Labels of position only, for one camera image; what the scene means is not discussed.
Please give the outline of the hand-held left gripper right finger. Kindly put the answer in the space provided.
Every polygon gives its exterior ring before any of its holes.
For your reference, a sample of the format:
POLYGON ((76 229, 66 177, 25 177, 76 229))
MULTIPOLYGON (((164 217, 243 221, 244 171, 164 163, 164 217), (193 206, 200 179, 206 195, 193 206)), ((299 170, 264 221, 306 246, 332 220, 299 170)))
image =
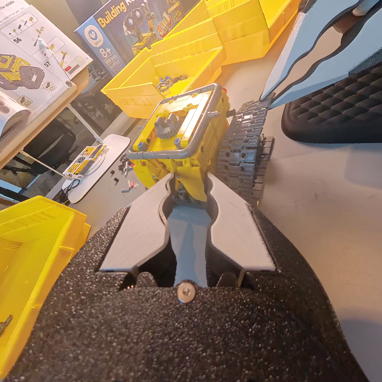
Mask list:
POLYGON ((276 271, 251 206, 211 173, 205 175, 211 218, 206 262, 214 273, 276 271))

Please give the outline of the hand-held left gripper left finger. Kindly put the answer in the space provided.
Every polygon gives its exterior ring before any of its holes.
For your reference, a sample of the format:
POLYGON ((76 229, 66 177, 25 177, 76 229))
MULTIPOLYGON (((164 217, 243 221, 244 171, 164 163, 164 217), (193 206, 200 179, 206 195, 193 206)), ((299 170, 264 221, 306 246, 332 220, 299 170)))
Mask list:
POLYGON ((170 240, 175 176, 165 175, 135 199, 100 265, 101 272, 132 272, 164 250, 170 240))

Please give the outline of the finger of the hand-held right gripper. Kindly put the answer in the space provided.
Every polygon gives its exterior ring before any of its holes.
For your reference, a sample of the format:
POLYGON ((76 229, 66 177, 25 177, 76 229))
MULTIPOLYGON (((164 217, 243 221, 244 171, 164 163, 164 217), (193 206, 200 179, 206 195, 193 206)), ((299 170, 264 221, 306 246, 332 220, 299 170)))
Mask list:
POLYGON ((353 27, 332 54, 315 62, 300 79, 276 96, 269 108, 276 108, 348 77, 351 72, 381 50, 381 18, 368 18, 358 30, 353 27))
POLYGON ((289 75, 294 64, 308 55, 319 37, 358 0, 301 1, 294 27, 266 82, 261 99, 272 93, 289 75))

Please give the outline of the yellow toy brick bulldozer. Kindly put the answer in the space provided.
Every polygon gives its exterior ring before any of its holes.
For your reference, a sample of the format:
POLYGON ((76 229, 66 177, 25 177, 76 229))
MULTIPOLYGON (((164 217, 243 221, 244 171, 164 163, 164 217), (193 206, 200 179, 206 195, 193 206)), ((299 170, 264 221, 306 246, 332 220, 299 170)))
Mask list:
POLYGON ((217 83, 161 100, 127 151, 142 184, 151 188, 173 173, 176 189, 182 184, 192 198, 206 202, 204 175, 215 174, 229 110, 217 83))

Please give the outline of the black quilted wrist rest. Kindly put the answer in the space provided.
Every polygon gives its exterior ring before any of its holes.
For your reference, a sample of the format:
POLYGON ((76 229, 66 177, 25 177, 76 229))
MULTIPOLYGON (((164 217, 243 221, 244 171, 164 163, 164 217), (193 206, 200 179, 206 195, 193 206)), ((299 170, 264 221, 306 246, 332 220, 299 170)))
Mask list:
POLYGON ((381 143, 381 63, 287 103, 281 129, 305 143, 381 143))

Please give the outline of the pile of small brick pins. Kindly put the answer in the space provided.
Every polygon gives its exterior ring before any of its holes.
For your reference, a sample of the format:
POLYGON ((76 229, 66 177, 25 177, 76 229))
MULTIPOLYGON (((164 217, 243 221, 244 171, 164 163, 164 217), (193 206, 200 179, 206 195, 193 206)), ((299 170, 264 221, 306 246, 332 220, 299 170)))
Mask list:
POLYGON ((137 196, 140 191, 138 179, 133 167, 125 155, 117 157, 106 172, 108 191, 116 195, 137 196))

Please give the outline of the black office chair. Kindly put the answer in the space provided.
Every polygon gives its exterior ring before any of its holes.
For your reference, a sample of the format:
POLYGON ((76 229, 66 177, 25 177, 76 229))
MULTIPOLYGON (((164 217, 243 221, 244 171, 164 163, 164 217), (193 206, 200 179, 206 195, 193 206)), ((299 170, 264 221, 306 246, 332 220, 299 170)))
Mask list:
POLYGON ((24 152, 53 169, 69 162, 75 149, 76 136, 63 123, 54 119, 25 147, 24 152))

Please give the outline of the cluster of blue brick parts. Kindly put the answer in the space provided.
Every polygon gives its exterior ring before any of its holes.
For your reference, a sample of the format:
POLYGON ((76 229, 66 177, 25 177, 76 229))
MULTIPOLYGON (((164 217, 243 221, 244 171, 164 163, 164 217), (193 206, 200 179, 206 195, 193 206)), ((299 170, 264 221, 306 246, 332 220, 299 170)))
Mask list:
POLYGON ((157 89, 161 93, 166 93, 175 83, 188 79, 187 75, 181 75, 178 77, 170 77, 165 76, 164 78, 160 78, 160 82, 156 85, 157 89))

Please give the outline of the toy set box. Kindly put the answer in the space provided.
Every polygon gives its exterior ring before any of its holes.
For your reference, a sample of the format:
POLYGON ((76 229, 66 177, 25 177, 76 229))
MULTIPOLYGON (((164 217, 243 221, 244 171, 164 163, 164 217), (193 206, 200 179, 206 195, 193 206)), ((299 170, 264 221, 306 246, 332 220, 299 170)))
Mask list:
POLYGON ((196 0, 111 0, 75 33, 114 78, 144 48, 164 39, 196 0))

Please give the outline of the white paper booklet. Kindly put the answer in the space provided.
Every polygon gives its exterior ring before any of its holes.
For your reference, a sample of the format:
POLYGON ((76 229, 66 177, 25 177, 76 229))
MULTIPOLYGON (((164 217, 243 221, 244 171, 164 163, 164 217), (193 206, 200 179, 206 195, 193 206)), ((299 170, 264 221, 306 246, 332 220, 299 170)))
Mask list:
POLYGON ((0 13, 1 92, 37 113, 93 59, 26 1, 1 1, 0 13))

